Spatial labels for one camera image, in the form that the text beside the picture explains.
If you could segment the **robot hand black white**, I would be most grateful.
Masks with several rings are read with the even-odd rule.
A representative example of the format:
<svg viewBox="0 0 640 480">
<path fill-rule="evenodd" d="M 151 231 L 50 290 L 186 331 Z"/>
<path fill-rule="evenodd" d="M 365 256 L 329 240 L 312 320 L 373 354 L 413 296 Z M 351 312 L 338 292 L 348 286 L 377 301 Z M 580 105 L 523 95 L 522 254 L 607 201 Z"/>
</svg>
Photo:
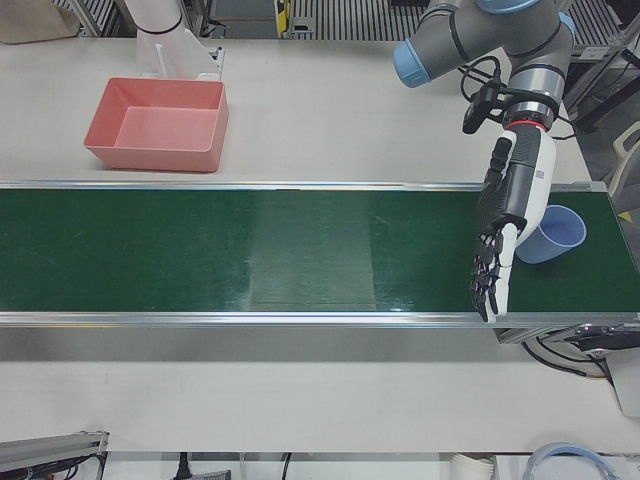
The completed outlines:
<svg viewBox="0 0 640 480">
<path fill-rule="evenodd" d="M 508 311 L 515 250 L 538 228 L 551 190 L 556 145 L 534 122 L 517 121 L 498 137 L 476 207 L 470 292 L 486 323 Z"/>
</svg>

